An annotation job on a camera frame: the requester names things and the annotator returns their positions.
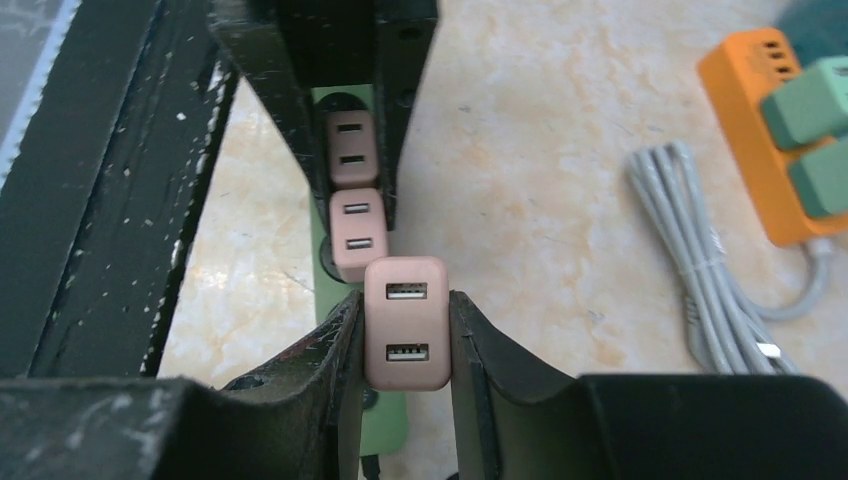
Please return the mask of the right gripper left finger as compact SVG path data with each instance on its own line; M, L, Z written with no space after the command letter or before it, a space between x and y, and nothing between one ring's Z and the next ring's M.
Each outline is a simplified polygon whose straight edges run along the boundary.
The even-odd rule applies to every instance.
M5 479L354 479L363 296L220 389L176 377L5 380Z

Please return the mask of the pink charger plug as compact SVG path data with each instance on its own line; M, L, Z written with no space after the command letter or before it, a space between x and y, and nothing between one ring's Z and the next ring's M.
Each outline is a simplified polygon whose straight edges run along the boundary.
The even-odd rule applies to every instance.
M381 392L437 391L451 376L449 282L432 256L371 262L364 278L364 373Z
M367 188L379 173L376 135L368 110L330 112L326 116L329 175L337 189Z
M385 208L375 188L339 190L329 204L333 261L345 283L362 283L367 266L389 255Z

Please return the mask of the teal plastic basin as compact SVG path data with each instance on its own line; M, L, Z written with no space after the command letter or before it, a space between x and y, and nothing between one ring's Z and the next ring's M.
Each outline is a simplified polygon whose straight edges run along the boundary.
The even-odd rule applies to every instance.
M847 55L847 0L791 1L775 22L802 67Z

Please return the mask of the green charger plug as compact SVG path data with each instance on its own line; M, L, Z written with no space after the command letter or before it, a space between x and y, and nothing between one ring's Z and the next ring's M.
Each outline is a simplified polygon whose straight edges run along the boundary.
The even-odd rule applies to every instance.
M788 151L847 132L847 58L824 57L763 99L774 144Z
M847 212L847 138L802 155L789 176L805 214L826 219Z

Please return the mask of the green charger plug left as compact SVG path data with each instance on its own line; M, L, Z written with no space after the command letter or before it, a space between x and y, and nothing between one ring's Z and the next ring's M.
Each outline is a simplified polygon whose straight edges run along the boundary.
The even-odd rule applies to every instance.
M826 219L847 212L847 138L802 155L789 176L805 214Z

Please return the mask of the green charger plug right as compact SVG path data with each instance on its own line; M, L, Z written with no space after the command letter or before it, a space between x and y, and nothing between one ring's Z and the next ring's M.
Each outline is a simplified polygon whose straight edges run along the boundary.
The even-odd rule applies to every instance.
M763 99L774 144L788 151L847 132L847 58L824 57Z

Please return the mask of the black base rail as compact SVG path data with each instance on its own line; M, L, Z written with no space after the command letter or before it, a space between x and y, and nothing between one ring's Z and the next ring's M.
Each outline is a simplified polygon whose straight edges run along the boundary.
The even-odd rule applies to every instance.
M1 374L154 376L235 93L205 1L83 1L1 191Z

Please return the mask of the orange power strip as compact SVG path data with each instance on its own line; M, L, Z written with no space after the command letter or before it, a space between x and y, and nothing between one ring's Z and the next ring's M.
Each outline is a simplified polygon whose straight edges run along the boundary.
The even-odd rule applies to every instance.
M778 247L847 230L845 213L821 219L808 216L788 174L791 163L835 139L825 137L795 150L781 150L761 114L761 101L801 71L789 40L772 27L728 35L697 65L762 228Z

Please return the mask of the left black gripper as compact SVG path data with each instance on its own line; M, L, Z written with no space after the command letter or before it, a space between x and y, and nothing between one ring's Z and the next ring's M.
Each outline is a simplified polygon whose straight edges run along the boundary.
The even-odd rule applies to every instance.
M373 84L379 183L392 231L401 154L438 23L436 0L211 3L209 30L297 161L323 227L330 192L324 147L295 64L311 87Z

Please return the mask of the green power strip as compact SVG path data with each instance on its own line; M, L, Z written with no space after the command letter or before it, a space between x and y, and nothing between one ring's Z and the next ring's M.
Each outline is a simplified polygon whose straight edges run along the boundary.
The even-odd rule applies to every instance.
M369 84L320 87L313 89L312 95L322 109L330 111L373 108L372 86ZM323 226L314 203L310 204L310 229L315 318L320 324L352 287L339 281L328 230ZM406 396L400 392L377 392L366 387L362 408L360 454L378 456L399 451L408 436Z

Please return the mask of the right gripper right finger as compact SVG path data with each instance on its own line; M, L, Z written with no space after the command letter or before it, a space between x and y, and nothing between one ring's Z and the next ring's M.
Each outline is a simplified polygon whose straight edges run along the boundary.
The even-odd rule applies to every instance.
M843 479L847 404L806 376L569 376L450 295L461 479Z

